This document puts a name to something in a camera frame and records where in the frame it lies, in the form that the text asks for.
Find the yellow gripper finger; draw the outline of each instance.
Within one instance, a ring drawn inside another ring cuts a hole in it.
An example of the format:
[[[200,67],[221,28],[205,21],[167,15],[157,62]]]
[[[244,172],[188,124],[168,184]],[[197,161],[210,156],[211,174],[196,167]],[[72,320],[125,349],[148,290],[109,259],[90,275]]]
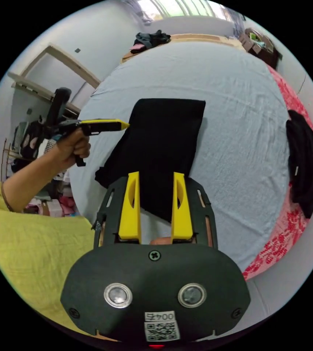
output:
[[[139,201],[139,172],[129,173],[122,206],[119,237],[121,240],[138,240],[141,243]]]
[[[184,174],[174,173],[173,191],[171,242],[190,240],[193,236],[193,229]]]

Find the black garment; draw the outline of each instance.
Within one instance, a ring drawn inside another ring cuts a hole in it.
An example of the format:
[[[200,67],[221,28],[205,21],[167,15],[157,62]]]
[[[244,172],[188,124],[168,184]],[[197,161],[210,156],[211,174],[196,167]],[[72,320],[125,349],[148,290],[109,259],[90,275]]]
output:
[[[31,163],[31,161],[27,161],[27,160],[22,160],[20,158],[16,158],[13,163],[11,164],[11,171],[13,173],[16,173],[17,171],[19,171],[20,169],[25,168],[27,165],[29,165]]]
[[[140,203],[146,211],[171,222],[173,173],[188,177],[194,160],[205,101],[141,99],[111,155],[95,174],[108,186],[140,172]]]
[[[171,36],[165,33],[162,33],[161,30],[158,30],[154,34],[148,33],[138,33],[136,35],[136,40],[134,45],[143,44],[145,47],[137,50],[131,50],[131,53],[136,54],[147,49],[155,48],[160,44],[166,44],[171,41]]]
[[[34,160],[38,155],[38,148],[44,140],[44,126],[38,121],[29,124],[21,142],[20,155]]]
[[[292,181],[292,201],[299,203],[306,218],[313,213],[313,131],[304,117],[288,111],[286,122],[290,156],[288,166]]]

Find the pink patterned sheet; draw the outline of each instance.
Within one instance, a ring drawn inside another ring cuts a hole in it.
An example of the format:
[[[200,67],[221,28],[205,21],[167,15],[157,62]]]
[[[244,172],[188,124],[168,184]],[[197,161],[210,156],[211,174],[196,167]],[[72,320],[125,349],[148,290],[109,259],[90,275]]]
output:
[[[295,91],[274,69],[270,66],[268,66],[268,69],[281,91],[287,110],[295,110],[300,113],[313,129],[313,124],[309,118],[308,112],[299,100]],[[300,206],[292,203],[290,200],[290,193],[291,184],[289,184],[280,215],[276,221],[269,241],[249,267],[243,272],[246,280],[266,271],[278,262],[303,234],[309,220],[304,217]]]

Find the white bedsheet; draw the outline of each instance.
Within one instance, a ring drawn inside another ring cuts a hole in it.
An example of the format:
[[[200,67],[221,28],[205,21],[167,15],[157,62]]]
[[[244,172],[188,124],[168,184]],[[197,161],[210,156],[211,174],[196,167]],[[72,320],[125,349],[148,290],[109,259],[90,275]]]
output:
[[[266,65],[226,45],[171,42],[117,67],[80,119],[128,121],[141,98],[206,101],[190,176],[212,203],[219,250],[244,271],[268,241],[289,182],[288,113]],[[91,137],[87,166],[70,169],[77,207],[92,223],[106,192],[95,172],[122,135]],[[141,222],[143,244],[170,234],[170,225],[149,213],[142,212]]]

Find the wall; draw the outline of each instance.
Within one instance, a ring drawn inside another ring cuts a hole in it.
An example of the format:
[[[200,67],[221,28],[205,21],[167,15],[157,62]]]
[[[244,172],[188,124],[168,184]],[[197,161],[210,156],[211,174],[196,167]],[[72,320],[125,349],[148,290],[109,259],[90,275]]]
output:
[[[53,43],[103,80],[119,65],[120,58],[129,51],[135,35],[142,28],[139,19],[118,0],[101,2],[63,19],[44,32],[24,50],[10,70],[20,73],[48,43]],[[79,53],[75,52],[77,48],[81,49]],[[16,92],[15,96],[11,84],[12,80],[7,76],[0,82],[0,165],[4,140],[17,123],[27,119],[28,108],[33,110],[32,119],[40,114],[46,115],[49,108],[26,93]]]
[[[284,46],[274,35],[268,32],[265,28],[246,17],[244,22],[245,28],[254,28],[263,34],[267,35],[277,50],[282,54],[282,61],[279,61],[277,72],[287,81],[289,85],[299,96],[301,102],[306,108],[311,121],[313,122],[313,81],[296,59],[296,57]]]
[[[161,29],[166,34],[212,34],[233,36],[233,24],[223,19],[206,16],[179,16],[154,21],[145,26],[147,33]]]

